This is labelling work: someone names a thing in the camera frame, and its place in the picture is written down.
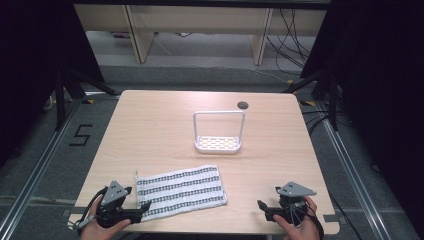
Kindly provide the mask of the black metal stand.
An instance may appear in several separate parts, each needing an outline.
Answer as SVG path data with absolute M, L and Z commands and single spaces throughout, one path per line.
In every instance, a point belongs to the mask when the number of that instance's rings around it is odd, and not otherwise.
M 294 93 L 301 88 L 316 81 L 312 97 L 315 100 L 321 100 L 325 95 L 329 96 L 329 121 L 334 131 L 338 130 L 336 108 L 337 108 L 337 78 L 329 67 L 324 67 L 317 72 L 302 78 L 298 83 L 288 87 L 284 93 Z
M 108 87 L 104 83 L 103 78 L 97 80 L 96 78 L 90 77 L 82 71 L 60 66 L 58 68 L 55 80 L 57 112 L 56 130 L 59 130 L 64 125 L 66 120 L 64 90 L 67 90 L 72 100 L 83 100 L 86 97 L 86 93 L 80 85 L 81 82 L 88 83 L 89 85 L 106 93 L 107 95 L 119 95 L 118 91 Z

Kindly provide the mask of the black curtain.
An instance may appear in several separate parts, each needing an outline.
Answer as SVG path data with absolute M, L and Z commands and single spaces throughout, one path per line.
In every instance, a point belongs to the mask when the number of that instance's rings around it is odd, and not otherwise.
M 302 72 L 334 67 L 372 159 L 424 240 L 424 0 L 325 0 Z
M 0 168 L 68 70 L 104 80 L 74 3 L 0 0 Z

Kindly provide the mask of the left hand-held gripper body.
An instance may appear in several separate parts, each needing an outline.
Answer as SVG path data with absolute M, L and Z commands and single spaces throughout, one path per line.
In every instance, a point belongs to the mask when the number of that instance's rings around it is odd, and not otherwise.
M 97 223 L 103 228 L 110 228 L 118 222 L 128 219 L 129 211 L 139 209 L 125 210 L 122 205 L 132 191 L 131 187 L 124 188 L 117 181 L 113 180 L 103 193 L 99 205 L 97 206 Z

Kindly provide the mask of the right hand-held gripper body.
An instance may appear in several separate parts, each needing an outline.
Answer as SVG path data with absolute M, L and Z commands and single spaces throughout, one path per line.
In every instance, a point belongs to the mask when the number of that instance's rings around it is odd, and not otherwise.
M 307 213 L 308 204 L 305 196 L 314 196 L 316 191 L 290 181 L 284 186 L 277 186 L 280 209 L 277 215 L 283 217 L 289 224 L 299 226 Z

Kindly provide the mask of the person's left hand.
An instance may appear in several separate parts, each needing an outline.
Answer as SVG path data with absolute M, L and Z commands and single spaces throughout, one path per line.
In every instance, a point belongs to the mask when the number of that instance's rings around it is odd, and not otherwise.
M 113 237 L 131 224 L 129 219 L 122 220 L 110 228 L 103 228 L 96 220 L 90 221 L 82 230 L 80 240 L 112 240 Z

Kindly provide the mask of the person's right hand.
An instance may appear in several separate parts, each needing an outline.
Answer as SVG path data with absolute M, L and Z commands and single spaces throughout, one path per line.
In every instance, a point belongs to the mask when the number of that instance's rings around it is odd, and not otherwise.
M 274 215 L 273 219 L 286 232 L 283 240 L 321 240 L 314 221 L 305 216 L 299 227 L 289 224 L 283 217 Z

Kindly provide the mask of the aluminium floor rail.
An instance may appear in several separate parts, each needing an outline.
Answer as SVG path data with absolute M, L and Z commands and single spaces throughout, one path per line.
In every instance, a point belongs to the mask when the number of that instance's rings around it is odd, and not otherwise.
M 64 135 L 70 125 L 70 122 L 82 104 L 81 100 L 73 100 L 65 114 L 65 120 L 62 125 L 54 131 L 48 145 L 44 149 L 37 164 L 28 177 L 25 185 L 15 198 L 11 208 L 5 218 L 0 223 L 0 240 L 9 240 L 22 218 L 35 190 L 38 188 L 45 172 L 47 171 L 54 154 L 56 153 Z
M 328 120 L 323 125 L 339 157 L 341 165 L 347 175 L 352 189 L 364 211 L 365 217 L 377 240 L 392 240 L 383 218 L 372 200 L 364 182 L 362 181 L 354 163 L 337 131 L 335 131 Z

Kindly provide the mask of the white striped towel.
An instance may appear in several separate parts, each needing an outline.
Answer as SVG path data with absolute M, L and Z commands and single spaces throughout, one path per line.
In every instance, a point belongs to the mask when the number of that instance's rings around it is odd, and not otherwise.
M 136 177 L 137 207 L 151 202 L 141 221 L 224 206 L 228 202 L 217 165 Z

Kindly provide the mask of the beige wooden desk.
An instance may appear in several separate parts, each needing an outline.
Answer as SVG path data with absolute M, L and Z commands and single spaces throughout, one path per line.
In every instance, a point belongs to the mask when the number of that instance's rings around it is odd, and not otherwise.
M 288 32 L 318 34 L 324 10 L 76 4 L 86 31 L 127 32 L 136 60 L 146 61 L 156 32 L 241 34 L 250 37 L 253 62 L 262 63 L 265 38 Z

